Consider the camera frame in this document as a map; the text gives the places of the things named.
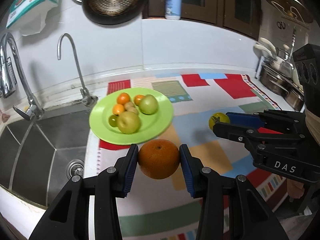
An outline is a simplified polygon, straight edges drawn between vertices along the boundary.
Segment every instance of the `stainless steel sink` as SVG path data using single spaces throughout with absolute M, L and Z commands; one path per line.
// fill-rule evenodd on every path
M 0 184 L 48 206 L 70 176 L 83 174 L 91 109 L 82 104 L 9 124 L 0 137 Z

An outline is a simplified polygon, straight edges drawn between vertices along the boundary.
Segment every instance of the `pot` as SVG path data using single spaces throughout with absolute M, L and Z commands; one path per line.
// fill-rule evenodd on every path
M 263 66 L 260 73 L 260 82 L 277 95 L 285 96 L 289 93 L 290 84 L 279 73 L 267 66 Z
M 276 48 L 277 57 L 282 58 L 282 60 L 287 60 L 289 54 L 282 49 Z
M 291 88 L 284 100 L 291 106 L 295 111 L 300 111 L 304 104 L 304 97 L 295 88 Z

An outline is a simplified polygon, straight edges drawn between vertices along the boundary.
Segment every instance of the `green patch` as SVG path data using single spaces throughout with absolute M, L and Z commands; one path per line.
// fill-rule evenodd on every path
M 192 101 L 192 98 L 177 80 L 153 82 L 152 88 L 169 98 L 170 102 Z
M 250 103 L 246 105 L 239 106 L 246 114 L 253 114 L 256 112 L 263 112 L 264 109 L 267 109 L 266 105 L 263 102 Z
M 199 221 L 198 201 L 165 211 L 119 217 L 122 237 L 145 236 L 185 227 Z
M 263 104 L 266 106 L 265 109 L 274 109 L 274 107 L 267 102 L 257 91 L 255 91 L 254 89 L 251 90 L 253 93 L 255 93 L 255 95 L 260 98 L 260 100 L 263 102 Z

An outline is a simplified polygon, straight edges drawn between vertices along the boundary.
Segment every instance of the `chrome faucet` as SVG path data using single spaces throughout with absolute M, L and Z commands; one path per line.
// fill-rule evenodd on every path
M 61 60 L 61 43 L 62 43 L 62 39 L 64 37 L 67 37 L 69 39 L 69 41 L 71 43 L 71 46 L 72 46 L 73 56 L 75 58 L 76 67 L 77 67 L 79 78 L 80 78 L 80 82 L 81 82 L 81 85 L 82 85 L 82 88 L 80 89 L 80 92 L 81 92 L 81 95 L 82 95 L 81 102 L 85 106 L 92 106 L 93 104 L 95 104 L 97 102 L 98 98 L 96 96 L 90 96 L 89 90 L 84 85 L 83 77 L 82 77 L 82 74 L 81 74 L 81 69 L 80 69 L 80 66 L 79 66 L 78 56 L 77 56 L 77 52 L 76 52 L 76 46 L 75 46 L 75 43 L 73 41 L 73 38 L 71 37 L 71 35 L 69 33 L 62 34 L 60 36 L 59 40 L 58 40 L 58 47 L 57 47 L 58 60 Z
M 27 94 L 29 108 L 26 111 L 22 111 L 21 109 L 13 106 L 12 108 L 20 114 L 24 119 L 30 120 L 33 115 L 37 118 L 43 114 L 43 109 L 41 108 L 37 98 L 31 92 L 31 89 L 28 85 L 26 76 L 23 72 L 23 68 L 21 65 L 17 44 L 14 40 L 14 37 L 11 33 L 6 33 L 0 42 L 0 90 L 2 92 L 2 96 L 4 98 L 8 98 L 16 91 L 16 84 L 15 84 L 15 76 L 14 72 L 10 71 L 11 66 L 8 64 L 8 57 L 7 57 L 7 44 L 9 44 L 11 52 L 13 54 L 14 62 L 17 67 L 18 75 L 20 77 L 22 86 L 24 91 Z

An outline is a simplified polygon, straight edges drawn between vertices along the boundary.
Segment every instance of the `soap dispenser bottle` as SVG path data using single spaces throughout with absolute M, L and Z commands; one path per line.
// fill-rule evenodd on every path
M 165 18 L 169 20 L 179 20 L 181 17 L 182 0 L 166 0 Z

